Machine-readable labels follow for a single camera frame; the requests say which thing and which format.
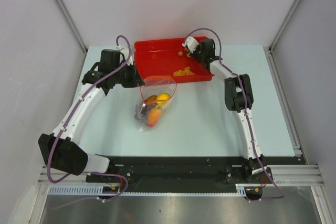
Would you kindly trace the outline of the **tan longan bunch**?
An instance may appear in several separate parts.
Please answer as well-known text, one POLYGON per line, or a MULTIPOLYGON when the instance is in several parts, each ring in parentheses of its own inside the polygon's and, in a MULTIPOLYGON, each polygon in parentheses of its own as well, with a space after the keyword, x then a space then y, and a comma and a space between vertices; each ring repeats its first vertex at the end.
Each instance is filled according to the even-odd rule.
POLYGON ((192 56, 190 50, 188 48, 184 48, 183 50, 179 51, 178 53, 178 56, 186 56, 188 58, 190 58, 192 56))

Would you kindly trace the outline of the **clear zip top bag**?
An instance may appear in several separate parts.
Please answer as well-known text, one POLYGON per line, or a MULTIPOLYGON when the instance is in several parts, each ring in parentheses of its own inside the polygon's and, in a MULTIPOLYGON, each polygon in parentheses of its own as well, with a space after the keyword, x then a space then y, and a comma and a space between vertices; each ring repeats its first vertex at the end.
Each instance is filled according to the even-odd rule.
MULTIPOLYGON (((146 77, 144 79, 144 82, 145 82, 145 85, 140 86, 140 96, 137 100, 136 106, 138 104, 145 103, 149 106, 148 113, 152 109, 160 109, 160 110, 163 111, 163 113, 162 113, 162 116, 163 116, 165 114, 166 110, 171 106, 171 103, 174 99, 176 89, 177 89, 177 83, 175 82, 175 80, 171 76, 149 76, 149 77, 146 77), (157 95, 158 96, 160 93, 168 93, 171 96, 170 99, 167 101, 167 103, 164 106, 158 106, 157 103, 156 103, 156 100, 151 102, 151 103, 146 103, 146 99, 149 96, 151 96, 151 95, 157 95)), ((140 126, 140 129, 139 129, 140 132, 143 132, 147 129, 153 128, 153 127, 147 126, 147 116, 146 116, 146 121, 144 121, 144 122, 137 121, 137 122, 138 122, 138 125, 140 126)))

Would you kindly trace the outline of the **green orange mango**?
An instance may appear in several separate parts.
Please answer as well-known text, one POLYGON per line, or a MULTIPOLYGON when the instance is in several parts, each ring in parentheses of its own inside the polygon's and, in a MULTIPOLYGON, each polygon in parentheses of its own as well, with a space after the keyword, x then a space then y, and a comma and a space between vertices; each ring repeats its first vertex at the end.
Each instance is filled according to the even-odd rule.
POLYGON ((157 97, 156 97, 156 103, 158 106, 164 106, 167 101, 170 99, 170 95, 168 93, 160 93, 157 97))

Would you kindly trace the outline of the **dark purple grape bunch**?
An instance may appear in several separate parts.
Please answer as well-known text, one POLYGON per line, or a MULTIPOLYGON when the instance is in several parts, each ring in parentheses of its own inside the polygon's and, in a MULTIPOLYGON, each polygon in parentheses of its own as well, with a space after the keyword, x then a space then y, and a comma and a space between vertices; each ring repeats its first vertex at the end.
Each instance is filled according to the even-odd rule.
POLYGON ((149 110, 149 106, 147 104, 145 104, 145 103, 138 104, 135 107, 134 118, 139 122, 146 121, 146 116, 147 116, 148 110, 149 110))

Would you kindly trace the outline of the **orange red mango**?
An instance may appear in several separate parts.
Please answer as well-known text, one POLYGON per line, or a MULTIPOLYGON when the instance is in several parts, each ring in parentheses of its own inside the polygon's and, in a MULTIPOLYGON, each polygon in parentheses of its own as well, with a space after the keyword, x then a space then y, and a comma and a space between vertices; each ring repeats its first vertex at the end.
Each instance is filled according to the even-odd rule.
POLYGON ((147 126, 154 127, 160 120, 163 111, 160 109, 152 109, 147 115, 147 126))

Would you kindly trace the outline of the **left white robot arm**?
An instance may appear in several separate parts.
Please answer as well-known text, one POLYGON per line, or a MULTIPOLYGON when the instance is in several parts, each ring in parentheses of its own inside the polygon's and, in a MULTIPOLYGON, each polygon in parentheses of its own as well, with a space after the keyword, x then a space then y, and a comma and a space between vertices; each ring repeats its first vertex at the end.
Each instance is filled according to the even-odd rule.
POLYGON ((80 141, 94 111, 117 84, 124 88, 144 85, 128 46, 102 50, 100 60, 84 74, 79 93, 64 118, 50 134, 39 137, 48 176, 57 169, 69 175, 97 173, 105 182, 115 178, 116 169, 110 159, 88 154, 80 141))

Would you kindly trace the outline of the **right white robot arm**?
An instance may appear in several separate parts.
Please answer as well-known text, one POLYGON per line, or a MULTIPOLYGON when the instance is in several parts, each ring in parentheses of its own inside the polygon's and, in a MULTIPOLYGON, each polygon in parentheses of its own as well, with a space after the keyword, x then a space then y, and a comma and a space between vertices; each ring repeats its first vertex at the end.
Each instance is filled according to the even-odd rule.
POLYGON ((189 36, 183 47, 189 51, 188 54, 191 57, 224 83, 225 105, 235 117, 244 151, 243 179, 254 183, 261 177, 261 173, 270 178, 270 172, 267 171, 267 165, 263 161, 264 155, 259 147, 253 125, 251 109, 254 96, 249 75, 237 74, 224 65, 222 58, 215 55, 215 43, 212 39, 202 39, 198 42, 194 37, 189 36))

